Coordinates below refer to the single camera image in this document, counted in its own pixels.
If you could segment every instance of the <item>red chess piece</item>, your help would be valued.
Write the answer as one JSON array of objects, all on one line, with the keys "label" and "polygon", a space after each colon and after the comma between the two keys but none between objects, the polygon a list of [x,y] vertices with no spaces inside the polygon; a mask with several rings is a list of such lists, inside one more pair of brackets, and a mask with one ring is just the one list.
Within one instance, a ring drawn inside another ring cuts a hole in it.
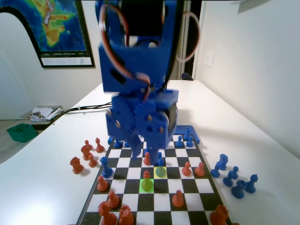
[{"label": "red chess piece", "polygon": [[117,223],[117,217],[113,213],[109,212],[111,208],[107,202],[102,202],[98,206],[98,212],[103,217],[101,225],[115,225]]},{"label": "red chess piece", "polygon": [[80,159],[77,157],[71,160],[70,165],[73,166],[73,173],[75,174],[79,174],[84,169],[83,165],[80,164]]},{"label": "red chess piece", "polygon": [[103,176],[98,176],[97,178],[98,184],[97,184],[97,190],[104,192],[108,188],[108,182],[103,178]]},{"label": "red chess piece", "polygon": [[182,197],[182,192],[180,190],[177,190],[176,194],[174,194],[174,196],[172,198],[172,203],[177,208],[180,208],[183,206],[183,197]]},{"label": "red chess piece", "polygon": [[119,225],[133,225],[135,219],[128,205],[123,205],[120,209]]},{"label": "red chess piece", "polygon": [[195,174],[199,177],[204,176],[205,172],[203,163],[199,163],[199,166],[195,169]]},{"label": "red chess piece", "polygon": [[146,165],[151,165],[149,152],[146,152],[145,154],[144,163]]},{"label": "red chess piece", "polygon": [[94,160],[94,156],[92,154],[89,155],[89,166],[90,167],[96,167],[98,162],[96,160]]},{"label": "red chess piece", "polygon": [[111,208],[116,208],[119,205],[120,198],[119,196],[115,195],[114,191],[110,191],[108,193],[108,206]]},{"label": "red chess piece", "polygon": [[184,167],[182,168],[182,173],[183,175],[185,175],[186,177],[188,177],[189,175],[191,175],[192,171],[190,170],[191,164],[189,162],[186,162],[184,164]]},{"label": "red chess piece", "polygon": [[228,218],[228,210],[223,205],[218,205],[215,212],[210,214],[210,221],[212,225],[226,225]]},{"label": "red chess piece", "polygon": [[96,152],[98,152],[98,153],[103,152],[105,149],[104,149],[104,147],[100,144],[100,139],[99,139],[99,138],[96,138],[96,143],[97,143]]},{"label": "red chess piece", "polygon": [[89,160],[89,156],[91,155],[90,150],[88,149],[88,147],[86,145],[84,145],[81,148],[81,152],[83,153],[83,159],[88,161]]}]

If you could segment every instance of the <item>blue pawn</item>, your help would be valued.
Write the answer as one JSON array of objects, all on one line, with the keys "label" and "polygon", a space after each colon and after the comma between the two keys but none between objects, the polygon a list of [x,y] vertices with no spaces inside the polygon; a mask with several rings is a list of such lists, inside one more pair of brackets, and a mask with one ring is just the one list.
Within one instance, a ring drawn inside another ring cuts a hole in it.
[{"label": "blue pawn", "polygon": [[194,146],[193,137],[192,136],[189,137],[189,141],[187,142],[187,146],[188,147],[193,147]]},{"label": "blue pawn", "polygon": [[179,136],[179,137],[178,137],[178,141],[176,142],[176,147],[181,148],[182,146],[183,146],[182,137]]},{"label": "blue pawn", "polygon": [[106,158],[105,156],[102,157],[102,158],[100,159],[100,162],[101,162],[101,164],[102,164],[102,166],[103,166],[103,171],[102,171],[102,174],[101,174],[101,175],[102,175],[104,178],[110,177],[110,176],[112,175],[112,173],[113,173],[113,169],[110,168],[110,167],[108,166],[107,158]]},{"label": "blue pawn", "polygon": [[231,193],[236,198],[243,198],[244,197],[244,189],[246,188],[246,182],[243,180],[238,180],[236,182],[236,186],[231,188]]},{"label": "blue pawn", "polygon": [[233,173],[232,171],[229,171],[228,176],[223,178],[223,183],[228,186],[231,187],[233,185]]},{"label": "blue pawn", "polygon": [[254,183],[258,181],[258,176],[257,174],[253,174],[250,177],[250,181],[246,183],[246,189],[245,191],[249,193],[254,193],[256,191],[256,188],[254,187]]},{"label": "blue pawn", "polygon": [[213,177],[218,178],[220,176],[219,166],[215,165],[215,169],[212,169],[210,173]]}]

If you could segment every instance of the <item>table surface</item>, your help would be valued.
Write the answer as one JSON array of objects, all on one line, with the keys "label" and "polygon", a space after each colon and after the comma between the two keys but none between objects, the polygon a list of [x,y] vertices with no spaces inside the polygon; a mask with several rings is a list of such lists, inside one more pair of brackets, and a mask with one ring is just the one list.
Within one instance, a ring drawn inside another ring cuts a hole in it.
[{"label": "table surface", "polygon": [[[221,177],[214,178],[233,222],[241,225],[298,224],[300,220],[300,160],[267,136],[198,81],[170,81],[179,90],[178,124],[194,126],[202,154],[211,169],[221,153],[228,168],[239,167],[239,179],[258,174],[254,194],[236,199]],[[111,100],[102,84],[76,105]],[[82,159],[84,140],[98,137],[108,148],[105,112],[89,110],[62,116],[31,143],[0,165],[2,225],[75,224],[98,169]],[[75,175],[70,166],[79,157],[87,168]]]}]

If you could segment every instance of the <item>chess piece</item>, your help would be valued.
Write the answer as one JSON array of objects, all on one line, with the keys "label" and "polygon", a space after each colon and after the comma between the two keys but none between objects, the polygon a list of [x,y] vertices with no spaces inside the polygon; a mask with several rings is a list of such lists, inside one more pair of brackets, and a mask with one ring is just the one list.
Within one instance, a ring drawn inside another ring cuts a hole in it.
[{"label": "chess piece", "polygon": [[101,225],[115,225],[117,223],[117,217],[113,213],[109,212],[111,208],[107,202],[102,202],[98,206],[98,212],[103,217]]},{"label": "chess piece", "polygon": [[103,176],[98,176],[97,180],[97,190],[101,192],[106,191],[108,188],[108,182],[103,178]]},{"label": "chess piece", "polygon": [[111,208],[116,208],[119,205],[120,198],[119,196],[115,195],[114,191],[110,191],[108,193],[108,201],[107,204]]},{"label": "chess piece", "polygon": [[204,176],[205,172],[204,172],[204,163],[200,162],[199,166],[195,169],[195,174],[199,177]]},{"label": "chess piece", "polygon": [[212,225],[226,225],[228,218],[228,210],[223,205],[218,205],[215,212],[210,214],[210,222]]},{"label": "chess piece", "polygon": [[176,191],[176,194],[172,197],[172,203],[174,206],[177,208],[180,208],[183,206],[183,197],[182,197],[182,192],[180,190]]},{"label": "chess piece", "polygon": [[97,143],[97,147],[96,147],[96,152],[101,153],[105,150],[105,148],[100,144],[100,139],[96,138],[96,143]]},{"label": "chess piece", "polygon": [[83,165],[80,164],[80,159],[77,157],[71,160],[70,165],[73,166],[73,173],[75,174],[79,174],[84,169]]}]

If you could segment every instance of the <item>pawn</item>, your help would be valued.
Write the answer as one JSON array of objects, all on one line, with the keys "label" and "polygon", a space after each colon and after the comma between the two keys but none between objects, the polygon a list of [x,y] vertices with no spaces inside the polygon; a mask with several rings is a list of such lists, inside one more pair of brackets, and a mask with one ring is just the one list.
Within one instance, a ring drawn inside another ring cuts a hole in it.
[{"label": "pawn", "polygon": [[75,174],[79,174],[84,169],[83,165],[80,164],[80,159],[77,157],[71,160],[70,165],[73,166],[73,173]]},{"label": "pawn", "polygon": [[176,147],[181,148],[183,146],[182,137],[178,137],[178,141],[176,142]]},{"label": "pawn", "polygon": [[191,175],[192,171],[190,170],[191,164],[189,162],[186,162],[184,164],[184,167],[182,168],[182,173],[183,175],[185,175],[186,177],[188,177],[189,175]]},{"label": "pawn", "polygon": [[106,191],[108,188],[108,182],[103,178],[103,176],[98,176],[97,180],[97,190],[101,192]]},{"label": "pawn", "polygon": [[188,147],[193,147],[193,146],[194,146],[194,143],[193,143],[193,137],[192,137],[192,136],[189,137],[189,140],[188,140],[188,142],[187,142],[187,146],[188,146]]},{"label": "pawn", "polygon": [[96,138],[96,143],[97,143],[96,152],[98,152],[98,153],[103,152],[105,149],[104,149],[104,147],[100,144],[100,139],[99,139],[99,138]]},{"label": "pawn", "polygon": [[176,191],[176,194],[172,197],[172,203],[174,206],[177,208],[180,208],[183,206],[183,197],[182,197],[182,192],[180,190]]},{"label": "pawn", "polygon": [[204,176],[204,163],[199,163],[199,166],[195,169],[195,174],[199,177]]},{"label": "pawn", "polygon": [[117,196],[114,191],[108,193],[108,206],[111,208],[116,208],[119,205],[120,198]]},{"label": "pawn", "polygon": [[151,165],[149,152],[146,152],[145,154],[144,163],[146,165]]},{"label": "pawn", "polygon": [[111,208],[107,202],[102,202],[98,206],[98,212],[103,217],[101,225],[115,225],[117,223],[117,217],[113,213],[109,212]]},{"label": "pawn", "polygon": [[89,166],[90,167],[96,167],[98,162],[96,160],[94,160],[94,156],[92,154],[89,155]]},{"label": "pawn", "polygon": [[119,211],[119,225],[133,225],[135,219],[131,213],[130,207],[128,205],[123,205]]}]

